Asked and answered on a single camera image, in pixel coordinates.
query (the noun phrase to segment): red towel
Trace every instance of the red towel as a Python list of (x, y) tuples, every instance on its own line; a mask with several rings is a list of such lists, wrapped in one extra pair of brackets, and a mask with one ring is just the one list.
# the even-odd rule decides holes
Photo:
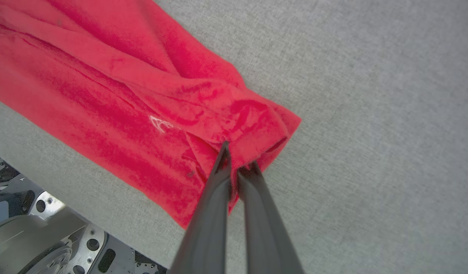
[(151, 0), (0, 0), (0, 101), (183, 228), (224, 141), (264, 170), (300, 123)]

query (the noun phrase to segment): bolt hole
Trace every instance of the bolt hole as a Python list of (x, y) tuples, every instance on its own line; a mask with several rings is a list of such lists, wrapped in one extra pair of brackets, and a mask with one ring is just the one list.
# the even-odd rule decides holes
[(39, 212), (43, 212), (46, 209), (46, 203), (43, 200), (39, 200), (36, 203), (36, 209)]
[(75, 272), (75, 274), (85, 274), (85, 269), (81, 265), (75, 265), (73, 267), (73, 272)]
[(98, 248), (100, 248), (100, 244), (97, 240), (90, 239), (86, 242), (86, 247), (91, 251), (96, 251)]

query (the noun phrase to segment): red cloth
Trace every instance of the red cloth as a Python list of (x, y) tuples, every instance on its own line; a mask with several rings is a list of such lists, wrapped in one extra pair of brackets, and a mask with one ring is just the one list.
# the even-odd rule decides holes
[(224, 141), (264, 170), (300, 123), (151, 0), (0, 0), (0, 101), (184, 228)]

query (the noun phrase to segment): white logo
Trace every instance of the white logo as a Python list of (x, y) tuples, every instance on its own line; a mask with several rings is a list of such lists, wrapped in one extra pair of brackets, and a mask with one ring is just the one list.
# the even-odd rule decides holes
[(164, 125), (166, 128), (172, 128), (173, 127), (173, 125), (171, 125), (170, 123), (168, 123), (166, 121), (163, 121), (161, 119), (158, 119), (158, 118), (156, 118), (156, 117), (154, 117), (152, 115), (149, 115), (149, 120), (151, 120), (152, 125), (162, 133), (164, 133), (165, 131), (163, 130), (161, 125)]

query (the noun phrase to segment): gray table surface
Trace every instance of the gray table surface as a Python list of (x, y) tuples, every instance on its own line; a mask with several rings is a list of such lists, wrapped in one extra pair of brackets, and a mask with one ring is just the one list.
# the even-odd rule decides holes
[[(468, 273), (468, 0), (159, 0), (303, 118), (265, 172), (307, 273)], [(183, 230), (0, 103), (0, 155), (171, 265)], [(227, 272), (244, 273), (243, 207)]]

